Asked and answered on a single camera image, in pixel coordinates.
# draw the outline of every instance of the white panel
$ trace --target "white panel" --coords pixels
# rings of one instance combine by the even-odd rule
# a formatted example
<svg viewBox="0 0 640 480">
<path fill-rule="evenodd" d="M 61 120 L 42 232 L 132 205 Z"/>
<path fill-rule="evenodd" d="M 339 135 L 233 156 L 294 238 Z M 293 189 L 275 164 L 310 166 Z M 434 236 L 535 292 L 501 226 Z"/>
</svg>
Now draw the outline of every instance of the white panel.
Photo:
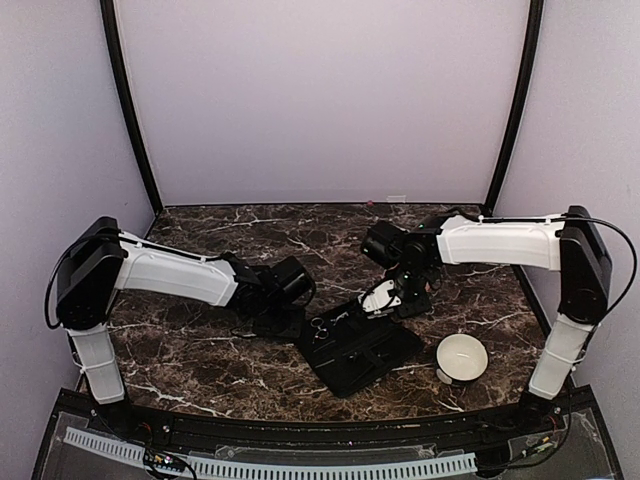
<svg viewBox="0 0 640 480">
<path fill-rule="evenodd" d="M 0 458 L 30 478 L 58 391 L 73 387 L 45 285 L 62 251 L 100 215 L 142 234 L 153 214 L 109 65 L 100 5 L 0 1 Z"/>
<path fill-rule="evenodd" d="M 547 2 L 540 45 L 501 215 L 586 206 L 640 246 L 640 2 Z M 630 257 L 599 228 L 613 256 L 612 296 Z M 550 318 L 557 274 L 528 272 Z M 640 478 L 640 297 L 637 287 L 595 335 L 576 379 L 591 383 L 627 478 Z"/>
<path fill-rule="evenodd" d="M 167 204 L 481 202 L 526 0 L 126 0 Z"/>
</svg>

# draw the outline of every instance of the marble pattern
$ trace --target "marble pattern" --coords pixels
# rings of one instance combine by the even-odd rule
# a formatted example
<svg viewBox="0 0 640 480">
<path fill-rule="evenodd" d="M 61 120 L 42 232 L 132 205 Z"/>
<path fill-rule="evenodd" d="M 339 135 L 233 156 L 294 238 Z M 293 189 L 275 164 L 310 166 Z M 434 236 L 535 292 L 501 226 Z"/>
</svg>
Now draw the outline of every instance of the marble pattern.
<svg viewBox="0 0 640 480">
<path fill-rule="evenodd" d="M 254 205 L 169 208 L 149 238 L 188 251 L 231 251 L 250 264 L 295 255 L 318 292 L 310 315 L 353 298 L 382 269 L 359 253 L 378 219 L 411 228 L 444 205 Z M 250 333 L 230 311 L 150 292 L 122 292 L 111 337 L 136 404 L 254 420 L 362 421 L 471 411 L 517 401 L 544 337 L 509 267 L 446 267 L 434 312 L 404 325 L 425 350 L 368 388 L 335 398 L 290 343 Z M 487 347 L 490 365 L 475 383 L 450 387 L 435 376 L 433 352 L 452 333 Z"/>
</svg>

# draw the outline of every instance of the white vent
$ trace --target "white vent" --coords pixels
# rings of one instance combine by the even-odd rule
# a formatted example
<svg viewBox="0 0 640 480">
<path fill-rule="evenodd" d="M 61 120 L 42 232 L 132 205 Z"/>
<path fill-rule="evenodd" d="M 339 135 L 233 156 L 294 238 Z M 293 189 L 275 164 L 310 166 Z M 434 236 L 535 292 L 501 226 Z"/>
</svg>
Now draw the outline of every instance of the white vent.
<svg viewBox="0 0 640 480">
<path fill-rule="evenodd" d="M 64 443 L 120 463 L 144 468 L 144 447 L 138 445 L 72 427 L 67 427 Z M 446 478 L 477 471 L 473 453 L 413 462 L 335 467 L 240 463 L 202 458 L 197 455 L 182 458 L 193 467 L 201 480 L 418 480 Z M 164 471 L 175 474 L 168 469 Z M 191 474 L 185 471 L 181 476 L 190 478 Z"/>
</svg>

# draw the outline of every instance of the white wall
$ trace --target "white wall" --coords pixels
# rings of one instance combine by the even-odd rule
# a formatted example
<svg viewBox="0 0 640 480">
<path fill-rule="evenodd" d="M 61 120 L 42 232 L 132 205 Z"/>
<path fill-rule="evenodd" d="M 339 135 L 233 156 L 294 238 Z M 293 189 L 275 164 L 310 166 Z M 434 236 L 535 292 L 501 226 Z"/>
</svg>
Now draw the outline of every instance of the white wall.
<svg viewBox="0 0 640 480">
<path fill-rule="evenodd" d="M 165 203 L 484 201 L 527 0 L 117 4 Z"/>
<path fill-rule="evenodd" d="M 547 2 L 522 128 L 499 214 L 585 205 L 640 247 L 640 3 Z M 628 279 L 625 245 L 603 231 L 612 295 Z M 557 278 L 530 271 L 552 316 Z M 637 288 L 596 335 L 576 379 L 591 383 L 627 478 L 640 478 L 640 298 Z"/>
<path fill-rule="evenodd" d="M 42 304 L 58 255 L 100 215 L 152 220 L 120 112 L 99 2 L 0 1 L 0 458 L 29 478 L 59 388 L 62 330 Z"/>
</svg>

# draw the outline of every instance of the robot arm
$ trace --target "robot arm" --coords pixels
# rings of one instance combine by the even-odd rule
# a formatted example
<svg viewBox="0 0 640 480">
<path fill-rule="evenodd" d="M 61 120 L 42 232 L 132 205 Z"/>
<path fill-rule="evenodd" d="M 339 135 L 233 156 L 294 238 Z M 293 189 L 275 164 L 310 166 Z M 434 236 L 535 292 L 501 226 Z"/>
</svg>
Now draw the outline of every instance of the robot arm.
<svg viewBox="0 0 640 480">
<path fill-rule="evenodd" d="M 106 328 L 117 291 L 148 290 L 232 308 L 253 318 L 258 335 L 295 338 L 304 308 L 294 302 L 315 289 L 294 257 L 266 267 L 249 266 L 229 253 L 195 255 L 122 232 L 109 217 L 97 220 L 74 245 L 57 270 L 56 316 L 72 340 L 94 400 L 122 407 L 112 416 L 116 420 L 126 418 L 122 409 L 128 405 Z M 108 412 L 103 418 L 111 421 Z M 131 428 L 131 422 L 123 427 Z"/>
<path fill-rule="evenodd" d="M 429 311 L 429 290 L 442 264 L 516 264 L 559 271 L 558 317 L 528 391 L 555 398 L 598 323 L 607 312 L 611 259 L 583 207 L 567 214 L 523 219 L 461 215 L 431 218 L 415 231 L 386 222 L 369 229 L 362 251 L 387 268 L 386 281 L 362 298 L 365 312 L 393 306 L 400 317 Z"/>
</svg>

